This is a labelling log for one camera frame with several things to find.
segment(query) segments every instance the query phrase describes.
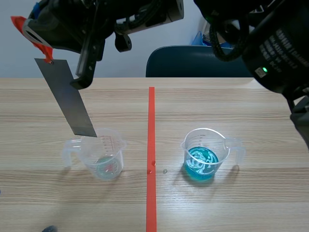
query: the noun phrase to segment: gray metal sheet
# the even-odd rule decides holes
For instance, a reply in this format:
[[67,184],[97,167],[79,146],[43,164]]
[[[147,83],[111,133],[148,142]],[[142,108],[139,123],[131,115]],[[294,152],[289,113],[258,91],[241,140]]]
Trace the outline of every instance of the gray metal sheet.
[[60,109],[76,135],[96,137],[89,115],[78,90],[70,85],[73,75],[66,60],[54,59],[48,64],[35,59]]

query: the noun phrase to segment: plastic measuring cup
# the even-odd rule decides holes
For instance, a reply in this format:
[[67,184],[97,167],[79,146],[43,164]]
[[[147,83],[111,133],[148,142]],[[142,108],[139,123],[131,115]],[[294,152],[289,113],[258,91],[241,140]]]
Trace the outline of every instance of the plastic measuring cup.
[[246,154],[241,139],[225,138],[209,128],[189,132],[181,147],[185,170],[195,180],[212,178],[231,151],[236,151],[236,164],[240,164]]
[[62,159],[66,167],[72,165],[71,153],[77,153],[79,160],[97,178],[113,179],[123,169],[122,151],[126,147],[118,132],[111,129],[96,130],[97,138],[82,137],[65,142]]

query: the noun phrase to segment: wood grain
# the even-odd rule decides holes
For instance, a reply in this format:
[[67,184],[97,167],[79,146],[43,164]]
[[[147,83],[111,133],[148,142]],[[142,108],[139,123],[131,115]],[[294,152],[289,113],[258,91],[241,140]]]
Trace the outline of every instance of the wood grain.
[[[309,154],[282,96],[251,78],[102,78],[82,90],[96,128],[127,140],[125,167],[99,181],[78,161],[73,137],[43,79],[0,79],[0,231],[144,232],[148,87],[156,91],[158,232],[308,232]],[[182,171],[180,143],[208,127],[243,139],[211,183]]]

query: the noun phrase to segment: orange clip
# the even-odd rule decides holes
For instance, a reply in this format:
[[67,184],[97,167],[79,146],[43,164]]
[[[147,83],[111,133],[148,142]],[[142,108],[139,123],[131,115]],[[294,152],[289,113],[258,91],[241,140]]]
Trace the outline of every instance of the orange clip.
[[[26,21],[26,18],[22,17],[22,16],[11,16],[11,20],[14,24],[14,26],[17,28],[17,30],[19,30],[20,33],[23,34],[23,25]],[[45,55],[45,59],[44,61],[47,63],[52,62],[53,60],[53,48],[52,47],[48,47],[39,43],[34,43],[32,41],[30,41],[35,47],[37,47],[38,49],[41,50],[41,52],[43,52],[43,54]]]

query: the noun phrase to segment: chair backrest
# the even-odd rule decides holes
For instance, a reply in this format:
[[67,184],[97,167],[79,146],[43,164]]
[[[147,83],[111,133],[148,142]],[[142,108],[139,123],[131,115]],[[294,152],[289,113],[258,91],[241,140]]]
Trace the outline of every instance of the chair backrest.
[[217,59],[212,47],[169,46],[149,57],[146,77],[252,77],[241,58],[231,62]]

